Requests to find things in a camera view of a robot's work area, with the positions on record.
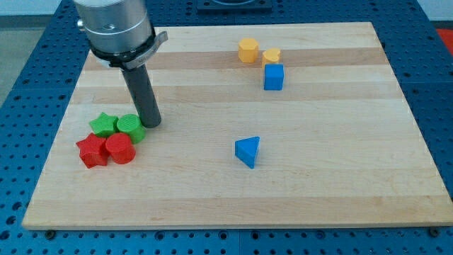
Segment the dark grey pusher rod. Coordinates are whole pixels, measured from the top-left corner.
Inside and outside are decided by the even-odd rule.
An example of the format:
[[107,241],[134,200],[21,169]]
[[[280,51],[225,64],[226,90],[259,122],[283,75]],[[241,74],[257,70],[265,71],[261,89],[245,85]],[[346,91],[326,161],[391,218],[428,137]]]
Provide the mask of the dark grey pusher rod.
[[155,128],[161,123],[156,97],[146,66],[122,70],[122,75],[129,89],[141,123],[146,128]]

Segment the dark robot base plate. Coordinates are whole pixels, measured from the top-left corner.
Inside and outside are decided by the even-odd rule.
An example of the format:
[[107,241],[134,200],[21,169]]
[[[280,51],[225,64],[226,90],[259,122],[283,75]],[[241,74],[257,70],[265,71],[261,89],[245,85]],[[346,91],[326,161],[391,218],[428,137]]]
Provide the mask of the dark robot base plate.
[[199,13],[215,11],[271,11],[271,0],[196,0],[196,8]]

